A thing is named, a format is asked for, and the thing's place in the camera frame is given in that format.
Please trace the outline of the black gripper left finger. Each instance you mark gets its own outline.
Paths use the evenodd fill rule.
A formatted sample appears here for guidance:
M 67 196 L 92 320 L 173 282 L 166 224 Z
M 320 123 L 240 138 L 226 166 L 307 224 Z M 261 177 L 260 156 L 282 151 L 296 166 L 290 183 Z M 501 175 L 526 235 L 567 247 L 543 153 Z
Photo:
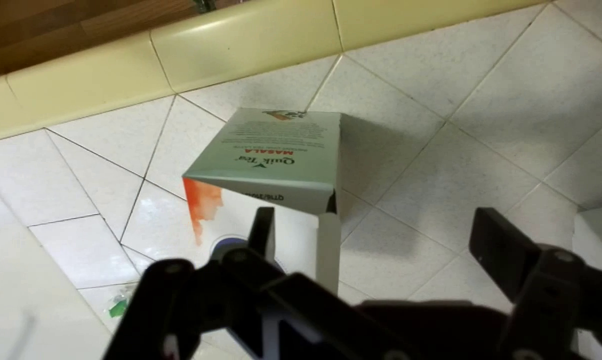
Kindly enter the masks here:
M 250 235 L 248 235 L 248 247 L 265 258 L 267 263 L 273 261 L 273 248 L 275 248 L 275 215 L 272 208 L 264 207 L 256 210 Z

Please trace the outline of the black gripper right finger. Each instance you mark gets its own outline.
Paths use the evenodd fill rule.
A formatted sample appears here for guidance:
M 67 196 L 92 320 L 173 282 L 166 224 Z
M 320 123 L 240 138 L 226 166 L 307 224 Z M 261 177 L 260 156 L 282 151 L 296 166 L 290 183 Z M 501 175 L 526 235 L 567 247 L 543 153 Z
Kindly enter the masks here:
M 524 282 L 542 254 L 542 248 L 495 208 L 474 212 L 467 248 L 509 303 L 520 299 Z

